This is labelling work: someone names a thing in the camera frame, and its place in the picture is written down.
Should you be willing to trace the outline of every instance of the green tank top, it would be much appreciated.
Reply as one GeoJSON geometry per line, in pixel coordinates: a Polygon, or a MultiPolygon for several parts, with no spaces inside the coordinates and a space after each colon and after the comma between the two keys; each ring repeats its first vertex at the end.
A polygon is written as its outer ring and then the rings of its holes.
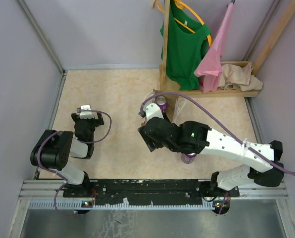
{"type": "MultiPolygon", "coordinates": [[[[207,52],[208,40],[205,38],[210,30],[176,7],[174,1],[170,4],[166,74],[180,85],[180,90],[197,90],[199,81],[194,72],[207,52]],[[175,22],[174,18],[187,24],[195,33],[175,22]]],[[[162,36],[163,30],[164,24],[160,30],[162,36]]]]}

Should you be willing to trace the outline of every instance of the orange hanger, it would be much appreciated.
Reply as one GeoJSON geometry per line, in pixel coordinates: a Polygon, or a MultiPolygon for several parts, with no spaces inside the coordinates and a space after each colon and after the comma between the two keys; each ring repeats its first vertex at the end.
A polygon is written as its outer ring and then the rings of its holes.
{"type": "MultiPolygon", "coordinates": [[[[195,15],[195,17],[199,20],[199,22],[201,23],[201,25],[204,25],[205,23],[203,22],[203,20],[200,18],[200,16],[194,11],[192,10],[188,5],[186,5],[185,3],[181,2],[181,0],[173,0],[175,2],[175,5],[179,8],[179,9],[184,9],[184,8],[187,8],[192,14],[195,15]]],[[[154,0],[153,2],[153,6],[152,8],[155,8],[155,4],[156,2],[158,3],[157,4],[157,8],[159,11],[161,11],[162,13],[165,13],[164,9],[163,9],[163,6],[160,2],[160,0],[154,0]]],[[[192,33],[195,33],[194,30],[192,30],[190,27],[186,26],[185,24],[183,24],[181,21],[177,20],[176,18],[174,18],[174,20],[179,23],[180,25],[182,25],[183,27],[187,28],[190,32],[192,33]]],[[[207,36],[207,39],[208,39],[208,43],[209,43],[209,46],[212,45],[212,38],[211,38],[211,35],[209,34],[207,36]]]]}

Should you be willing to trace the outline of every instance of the gray floor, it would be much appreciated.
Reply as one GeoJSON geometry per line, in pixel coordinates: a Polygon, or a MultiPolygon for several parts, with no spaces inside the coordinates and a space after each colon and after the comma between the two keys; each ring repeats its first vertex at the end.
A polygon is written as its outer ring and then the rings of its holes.
{"type": "Polygon", "coordinates": [[[231,201],[226,215],[211,211],[91,211],[65,218],[29,210],[21,238],[281,238],[275,201],[231,201]]]}

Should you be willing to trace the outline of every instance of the pink cloth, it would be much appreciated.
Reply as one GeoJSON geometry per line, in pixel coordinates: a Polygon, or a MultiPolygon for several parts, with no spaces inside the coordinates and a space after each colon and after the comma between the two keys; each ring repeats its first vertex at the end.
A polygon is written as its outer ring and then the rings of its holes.
{"type": "Polygon", "coordinates": [[[199,79],[199,89],[204,93],[215,91],[218,88],[219,80],[222,74],[220,57],[222,57],[233,6],[233,3],[229,3],[226,15],[223,18],[211,47],[194,72],[197,77],[202,76],[199,79]]]}

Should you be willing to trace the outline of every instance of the wooden tabletop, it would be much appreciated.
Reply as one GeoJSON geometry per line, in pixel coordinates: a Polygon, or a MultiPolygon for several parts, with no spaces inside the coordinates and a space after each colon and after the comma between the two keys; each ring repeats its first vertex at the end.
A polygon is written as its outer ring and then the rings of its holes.
{"type": "MultiPolygon", "coordinates": [[[[239,165],[218,156],[198,155],[191,164],[166,148],[150,152],[137,129],[143,122],[138,115],[145,97],[158,88],[158,69],[69,71],[53,129],[74,131],[71,113],[81,105],[109,113],[112,128],[108,137],[95,144],[90,160],[70,158],[90,178],[98,179],[209,179],[215,171],[239,165]]],[[[201,105],[217,117],[240,139],[255,142],[255,135],[244,98],[198,98],[201,105]]],[[[95,131],[95,140],[106,133],[109,120],[95,131]]],[[[204,112],[186,103],[177,123],[194,120],[223,132],[204,112]]],[[[40,178],[54,178],[41,171],[40,178]]]]}

